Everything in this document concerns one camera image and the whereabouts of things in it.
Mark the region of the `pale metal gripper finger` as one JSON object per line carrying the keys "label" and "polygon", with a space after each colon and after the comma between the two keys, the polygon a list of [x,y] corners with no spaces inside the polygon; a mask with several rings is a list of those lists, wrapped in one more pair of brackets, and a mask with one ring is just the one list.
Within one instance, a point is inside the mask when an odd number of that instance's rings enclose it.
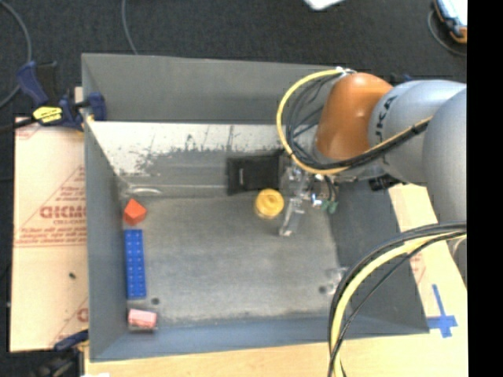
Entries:
{"label": "pale metal gripper finger", "polygon": [[292,197],[288,201],[284,220],[279,228],[279,235],[288,237],[294,234],[299,227],[299,223],[303,215],[303,200],[298,197]]}
{"label": "pale metal gripper finger", "polygon": [[298,196],[303,189],[303,170],[296,164],[285,166],[280,181],[280,190],[284,196]]}

